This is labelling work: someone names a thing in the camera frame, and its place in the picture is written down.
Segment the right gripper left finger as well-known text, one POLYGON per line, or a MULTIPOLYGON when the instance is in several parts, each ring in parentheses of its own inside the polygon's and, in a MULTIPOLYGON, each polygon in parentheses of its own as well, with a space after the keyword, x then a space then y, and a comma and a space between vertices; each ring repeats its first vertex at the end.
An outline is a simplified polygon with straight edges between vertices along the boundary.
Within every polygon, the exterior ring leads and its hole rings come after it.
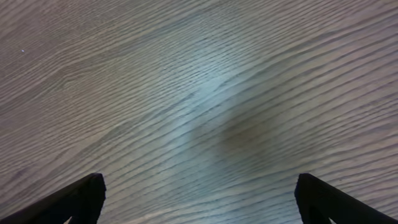
POLYGON ((103 175, 92 173, 1 219, 1 224, 96 224, 105 199, 103 175))

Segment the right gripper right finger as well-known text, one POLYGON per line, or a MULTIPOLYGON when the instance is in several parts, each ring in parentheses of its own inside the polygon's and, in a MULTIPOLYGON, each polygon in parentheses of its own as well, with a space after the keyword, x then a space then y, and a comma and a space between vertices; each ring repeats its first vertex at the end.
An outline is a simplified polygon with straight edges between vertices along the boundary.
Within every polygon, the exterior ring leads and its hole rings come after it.
POLYGON ((308 173, 298 176, 294 195, 304 224, 397 224, 396 219, 308 173))

